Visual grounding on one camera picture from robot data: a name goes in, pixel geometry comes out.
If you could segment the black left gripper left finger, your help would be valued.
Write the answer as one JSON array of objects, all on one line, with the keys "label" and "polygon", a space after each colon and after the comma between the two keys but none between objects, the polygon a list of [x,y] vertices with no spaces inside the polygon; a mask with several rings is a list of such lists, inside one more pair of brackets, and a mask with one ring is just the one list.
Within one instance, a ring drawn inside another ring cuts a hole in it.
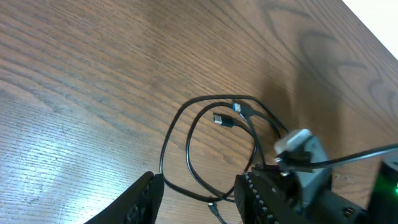
[{"label": "black left gripper left finger", "polygon": [[164,176],[148,171],[86,224],[154,224],[164,195]]}]

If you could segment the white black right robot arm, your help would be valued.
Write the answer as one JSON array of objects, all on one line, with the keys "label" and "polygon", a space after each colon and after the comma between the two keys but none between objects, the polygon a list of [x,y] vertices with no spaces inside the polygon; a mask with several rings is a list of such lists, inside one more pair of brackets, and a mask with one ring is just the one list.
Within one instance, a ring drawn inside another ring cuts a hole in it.
[{"label": "white black right robot arm", "polygon": [[304,187],[297,172],[255,166],[237,175],[234,201],[244,223],[397,223],[397,164],[383,160],[367,208],[332,192],[332,171]]}]

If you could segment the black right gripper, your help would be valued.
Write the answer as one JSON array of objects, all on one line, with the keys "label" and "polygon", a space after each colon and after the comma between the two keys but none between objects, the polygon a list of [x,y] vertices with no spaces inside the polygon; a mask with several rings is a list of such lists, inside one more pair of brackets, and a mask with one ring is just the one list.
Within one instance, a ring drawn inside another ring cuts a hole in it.
[{"label": "black right gripper", "polygon": [[244,224],[269,223],[269,209],[260,196],[253,172],[265,172],[275,179],[278,192],[267,187],[261,191],[266,203],[280,223],[370,223],[367,210],[331,191],[332,173],[328,185],[322,187],[314,201],[303,206],[299,195],[298,177],[293,172],[282,172],[277,166],[255,166],[251,172],[237,175],[234,201]]}]

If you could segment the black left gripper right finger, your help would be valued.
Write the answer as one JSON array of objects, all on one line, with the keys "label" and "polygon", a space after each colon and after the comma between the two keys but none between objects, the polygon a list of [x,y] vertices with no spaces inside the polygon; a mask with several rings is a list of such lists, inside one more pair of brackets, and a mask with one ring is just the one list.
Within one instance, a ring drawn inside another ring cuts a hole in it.
[{"label": "black left gripper right finger", "polygon": [[236,175],[234,201],[243,223],[280,223],[266,203],[266,198],[261,195],[266,187],[272,193],[278,192],[275,179],[265,172],[244,172]]}]

